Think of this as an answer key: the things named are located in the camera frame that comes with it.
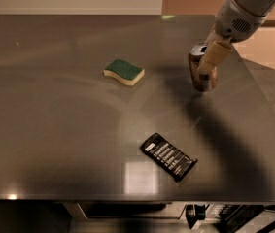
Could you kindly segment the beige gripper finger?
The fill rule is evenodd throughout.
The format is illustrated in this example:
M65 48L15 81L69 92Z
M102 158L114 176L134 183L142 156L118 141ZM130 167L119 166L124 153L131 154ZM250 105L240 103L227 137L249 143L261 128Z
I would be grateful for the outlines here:
M198 74L213 75L217 66L232 53L232 44L227 41L221 41L214 42L211 46L207 46L203 43L198 44L196 49L201 56L198 61Z
M216 32L216 26L213 26L207 35L205 40L205 44L207 46L211 46L214 42L221 42L223 40L223 36Z

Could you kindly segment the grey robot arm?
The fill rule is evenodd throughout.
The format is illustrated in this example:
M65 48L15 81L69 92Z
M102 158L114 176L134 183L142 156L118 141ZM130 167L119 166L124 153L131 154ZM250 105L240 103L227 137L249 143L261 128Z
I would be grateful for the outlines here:
M250 38L266 21L275 0L225 0L206 38L199 74L211 74L232 52L232 44Z

